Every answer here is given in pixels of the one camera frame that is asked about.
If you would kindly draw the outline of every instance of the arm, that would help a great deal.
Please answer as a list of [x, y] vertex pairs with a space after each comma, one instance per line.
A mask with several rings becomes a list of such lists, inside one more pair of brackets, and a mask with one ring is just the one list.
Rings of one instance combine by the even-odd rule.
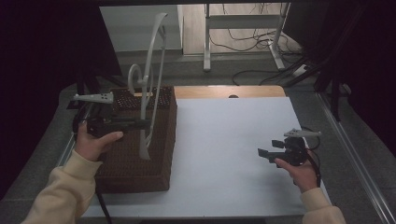
[[346, 223], [341, 210], [332, 206], [323, 191], [317, 187], [315, 171], [309, 161], [301, 166], [292, 166], [281, 159], [275, 159], [275, 163], [288, 171], [294, 183], [300, 188], [301, 200], [307, 210], [303, 223]]
[[76, 149], [65, 166], [49, 174], [49, 184], [37, 195], [22, 223], [75, 223], [87, 210], [95, 192], [94, 176], [102, 164], [99, 155], [122, 133], [109, 133], [95, 139], [87, 134], [87, 125], [78, 129]]

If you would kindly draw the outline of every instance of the white table surface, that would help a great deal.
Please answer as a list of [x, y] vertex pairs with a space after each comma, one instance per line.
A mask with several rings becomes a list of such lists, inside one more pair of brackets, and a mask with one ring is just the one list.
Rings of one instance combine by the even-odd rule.
[[[105, 194], [112, 217], [276, 217], [304, 214], [289, 174], [257, 148], [300, 129], [289, 97], [179, 99], [170, 189]], [[102, 217], [94, 199], [84, 217]]]

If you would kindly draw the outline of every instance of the white curved frame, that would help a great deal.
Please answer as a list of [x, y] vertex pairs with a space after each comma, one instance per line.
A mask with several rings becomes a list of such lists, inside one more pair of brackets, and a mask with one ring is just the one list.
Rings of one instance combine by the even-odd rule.
[[[155, 97], [155, 102], [154, 102], [154, 109], [153, 109], [153, 113], [152, 113], [151, 124], [149, 127], [149, 134], [148, 134], [148, 136], [146, 136], [146, 130], [140, 131], [139, 157], [143, 160], [150, 160], [148, 148], [151, 143], [152, 131], [154, 129], [155, 115], [157, 114], [158, 98], [160, 95], [161, 80], [163, 77], [163, 58], [164, 58], [165, 47], [166, 47], [165, 27], [163, 25], [161, 25], [161, 23], [167, 15], [168, 15], [167, 13], [159, 13], [155, 17], [155, 22], [154, 22], [154, 26], [153, 26], [152, 34], [151, 34], [151, 41], [150, 41], [150, 45], [148, 48], [148, 57], [146, 59], [144, 75], [142, 76], [140, 67], [137, 64], [133, 64], [131, 66], [131, 68], [129, 70], [129, 75], [128, 75], [128, 88], [129, 88], [129, 91], [131, 94], [134, 94], [134, 83], [133, 83], [134, 73], [137, 73], [137, 75], [138, 75], [137, 83], [142, 88], [142, 105], [141, 105], [141, 109], [140, 109], [140, 118], [146, 119], [146, 108], [149, 104], [149, 98], [152, 93], [153, 77], [154, 77], [152, 67], [151, 67], [151, 57], [152, 57], [152, 51], [154, 48], [155, 37], [157, 34], [160, 34], [160, 36], [163, 40], [163, 45], [161, 46], [162, 56], [161, 56], [160, 71], [159, 71], [159, 75], [158, 75], [157, 92], [156, 92], [156, 97]], [[149, 87], [149, 93], [148, 93], [147, 87], [148, 87], [149, 77], [150, 77], [150, 87]]]

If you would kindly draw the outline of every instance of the beige sweater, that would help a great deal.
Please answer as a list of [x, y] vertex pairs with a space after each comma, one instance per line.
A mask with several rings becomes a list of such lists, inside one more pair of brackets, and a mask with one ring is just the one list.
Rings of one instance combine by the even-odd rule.
[[[73, 151], [65, 166], [52, 170], [48, 186], [37, 195], [22, 223], [76, 223], [90, 205], [95, 193], [94, 176], [101, 164]], [[301, 199], [308, 211], [303, 223], [345, 223], [340, 209], [327, 201], [321, 189], [311, 189]]]

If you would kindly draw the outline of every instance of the brown wicker basket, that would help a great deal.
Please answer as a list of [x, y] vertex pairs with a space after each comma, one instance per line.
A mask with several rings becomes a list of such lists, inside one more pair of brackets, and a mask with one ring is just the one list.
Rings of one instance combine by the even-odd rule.
[[[128, 89], [113, 89], [114, 114], [140, 118], [141, 97]], [[155, 100], [155, 88], [148, 102], [150, 119]], [[96, 185], [102, 193], [137, 193], [169, 189], [173, 150], [176, 140], [177, 102], [173, 87], [161, 87], [151, 144], [151, 160], [139, 158], [140, 131], [129, 131], [121, 141], [100, 158], [104, 164], [96, 173]]]

